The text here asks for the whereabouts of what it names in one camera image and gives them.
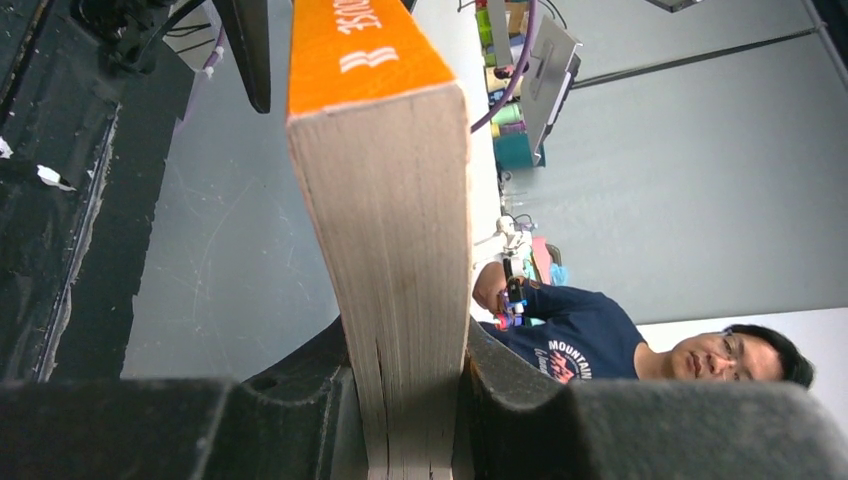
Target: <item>black hair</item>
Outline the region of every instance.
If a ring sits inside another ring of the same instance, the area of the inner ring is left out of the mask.
[[[812,385],[813,378],[816,376],[815,367],[812,362],[801,355],[798,347],[783,334],[759,325],[731,325],[725,331],[765,340],[766,343],[777,350],[777,358],[780,361],[781,370],[783,370],[784,381],[797,383],[806,389],[809,389]]]

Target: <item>man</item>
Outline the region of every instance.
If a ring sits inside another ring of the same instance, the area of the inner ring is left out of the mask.
[[[497,313],[506,288],[503,265],[483,268],[474,300]],[[790,381],[809,388],[813,365],[774,330],[733,325],[721,333],[687,338],[671,351],[654,352],[630,317],[602,293],[522,280],[525,315],[538,326],[483,328],[542,372],[567,383],[572,379]]]

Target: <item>graphic print on shirt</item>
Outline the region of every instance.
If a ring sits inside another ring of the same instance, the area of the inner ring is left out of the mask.
[[[579,350],[566,342],[548,341],[548,349],[536,349],[539,370],[560,383],[572,380],[591,380],[592,367]]]

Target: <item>navy t-shirt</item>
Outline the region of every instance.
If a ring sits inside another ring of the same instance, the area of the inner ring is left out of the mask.
[[[635,379],[633,355],[645,339],[606,295],[573,287],[524,282],[524,315],[543,325],[498,330],[481,326],[507,348],[554,379]]]

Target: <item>gray wall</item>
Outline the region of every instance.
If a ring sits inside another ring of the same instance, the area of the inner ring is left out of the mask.
[[[809,28],[800,0],[554,0],[582,78]],[[637,323],[848,305],[848,94],[821,39],[572,92],[514,213]]]

